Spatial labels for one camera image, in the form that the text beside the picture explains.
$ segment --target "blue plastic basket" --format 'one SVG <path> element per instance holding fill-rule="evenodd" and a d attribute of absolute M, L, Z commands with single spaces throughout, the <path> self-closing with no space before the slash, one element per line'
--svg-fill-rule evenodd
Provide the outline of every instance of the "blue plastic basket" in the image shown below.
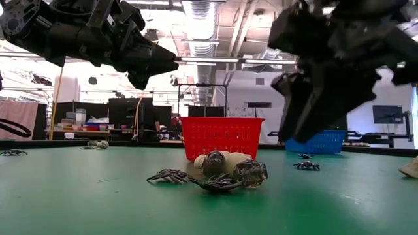
<path fill-rule="evenodd" d="M 301 144 L 293 139 L 285 141 L 287 151 L 309 154 L 340 153 L 346 131 L 325 130 L 316 134 L 307 143 Z"/>

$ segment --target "shoe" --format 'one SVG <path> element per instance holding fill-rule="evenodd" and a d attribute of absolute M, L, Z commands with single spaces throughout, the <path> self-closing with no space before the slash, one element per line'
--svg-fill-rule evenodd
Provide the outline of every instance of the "shoe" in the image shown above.
<path fill-rule="evenodd" d="M 406 166 L 400 167 L 399 171 L 409 177 L 418 178 L 418 157 L 412 159 Z"/>

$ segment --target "robotic arm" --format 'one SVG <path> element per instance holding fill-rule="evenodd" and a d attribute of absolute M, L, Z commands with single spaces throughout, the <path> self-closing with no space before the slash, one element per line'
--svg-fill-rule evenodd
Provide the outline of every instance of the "robotic arm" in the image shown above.
<path fill-rule="evenodd" d="M 137 89 L 175 71 L 175 55 L 144 38 L 140 10 L 120 0 L 0 0 L 4 38 L 63 67 L 66 57 L 128 72 Z"/>
<path fill-rule="evenodd" d="M 372 101 L 381 77 L 396 86 L 418 81 L 418 44 L 398 24 L 409 21 L 408 0 L 298 0 L 273 22 L 268 46 L 299 56 L 298 72 L 271 86 L 285 97 L 283 140 L 306 142 L 361 104 Z M 323 7 L 334 5 L 330 16 Z"/>

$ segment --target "red plastic basket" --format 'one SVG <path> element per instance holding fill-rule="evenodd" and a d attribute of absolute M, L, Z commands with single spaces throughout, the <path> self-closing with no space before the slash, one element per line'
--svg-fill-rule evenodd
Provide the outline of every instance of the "red plastic basket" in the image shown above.
<path fill-rule="evenodd" d="M 211 151 L 240 152 L 253 159 L 264 118 L 181 117 L 185 155 L 194 161 Z"/>

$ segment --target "green table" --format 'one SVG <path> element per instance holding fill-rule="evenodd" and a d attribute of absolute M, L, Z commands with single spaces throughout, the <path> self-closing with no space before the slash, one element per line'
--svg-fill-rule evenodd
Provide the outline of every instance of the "green table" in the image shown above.
<path fill-rule="evenodd" d="M 178 148 L 29 149 L 0 157 L 0 234 L 416 234 L 418 180 L 409 158 L 259 151 L 268 181 L 212 195 L 197 185 L 151 184 L 163 168 L 198 174 Z"/>

